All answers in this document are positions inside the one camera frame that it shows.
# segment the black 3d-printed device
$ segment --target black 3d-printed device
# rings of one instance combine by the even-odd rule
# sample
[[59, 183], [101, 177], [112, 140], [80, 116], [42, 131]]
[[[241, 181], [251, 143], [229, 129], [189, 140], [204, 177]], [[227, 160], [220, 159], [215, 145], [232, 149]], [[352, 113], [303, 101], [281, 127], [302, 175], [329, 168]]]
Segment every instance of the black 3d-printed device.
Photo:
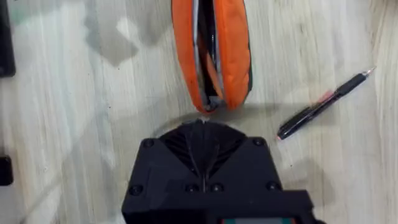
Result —
[[0, 0], [0, 78], [15, 74], [7, 0]]
[[321, 224], [305, 190], [282, 190], [263, 138], [195, 121], [141, 142], [127, 224]]

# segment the black plastic housing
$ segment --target black plastic housing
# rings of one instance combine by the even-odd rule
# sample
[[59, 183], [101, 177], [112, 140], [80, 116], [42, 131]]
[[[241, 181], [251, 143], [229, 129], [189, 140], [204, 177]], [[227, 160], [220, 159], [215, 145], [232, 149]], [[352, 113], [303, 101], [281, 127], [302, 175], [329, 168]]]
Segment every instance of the black plastic housing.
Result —
[[322, 223], [312, 209], [307, 191], [282, 190], [263, 138], [196, 121], [141, 142], [122, 212], [127, 224], [275, 217]]

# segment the screw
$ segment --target screw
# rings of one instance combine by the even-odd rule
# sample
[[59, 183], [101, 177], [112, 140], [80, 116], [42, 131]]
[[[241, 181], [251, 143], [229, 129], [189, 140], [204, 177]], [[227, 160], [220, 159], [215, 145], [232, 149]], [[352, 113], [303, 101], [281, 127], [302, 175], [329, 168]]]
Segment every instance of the screw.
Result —
[[144, 140], [144, 147], [145, 148], [150, 148], [155, 144], [153, 139], [146, 139]]
[[213, 184], [211, 186], [211, 191], [212, 192], [223, 192], [224, 191], [224, 186], [222, 184]]
[[186, 192], [190, 192], [190, 193], [198, 192], [199, 191], [199, 187], [196, 184], [190, 184], [190, 185], [187, 185], [185, 187], [185, 191]]
[[263, 146], [266, 142], [263, 138], [255, 138], [255, 139], [253, 139], [253, 143], [256, 146]]
[[144, 187], [142, 185], [133, 185], [129, 189], [129, 193], [133, 196], [138, 196], [142, 193]]
[[267, 184], [267, 190], [282, 190], [282, 187], [277, 182], [270, 181]]

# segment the light wooden surface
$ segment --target light wooden surface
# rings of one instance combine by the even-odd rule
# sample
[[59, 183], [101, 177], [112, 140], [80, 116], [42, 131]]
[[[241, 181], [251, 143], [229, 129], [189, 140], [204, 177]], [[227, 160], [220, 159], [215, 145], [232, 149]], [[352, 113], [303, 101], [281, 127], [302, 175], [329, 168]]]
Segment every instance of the light wooden surface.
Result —
[[[254, 89], [223, 121], [264, 136], [286, 189], [328, 223], [398, 223], [398, 2], [247, 0]], [[140, 140], [197, 118], [170, 0], [9, 1], [18, 73], [0, 81], [16, 181], [0, 223], [124, 223]], [[352, 94], [285, 141], [279, 124], [352, 75]]]

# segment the table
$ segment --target table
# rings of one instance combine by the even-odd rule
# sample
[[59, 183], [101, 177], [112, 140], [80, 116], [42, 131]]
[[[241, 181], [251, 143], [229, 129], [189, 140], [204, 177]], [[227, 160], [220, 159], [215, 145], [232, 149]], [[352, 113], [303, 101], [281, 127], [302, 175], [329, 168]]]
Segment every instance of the table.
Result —
[[[210, 119], [267, 139], [286, 189], [328, 223], [398, 222], [398, 2], [247, 0], [254, 88]], [[170, 0], [9, 1], [17, 74], [0, 81], [16, 181], [0, 223], [124, 223], [141, 139], [199, 118]], [[355, 73], [375, 74], [285, 141], [279, 124]]]

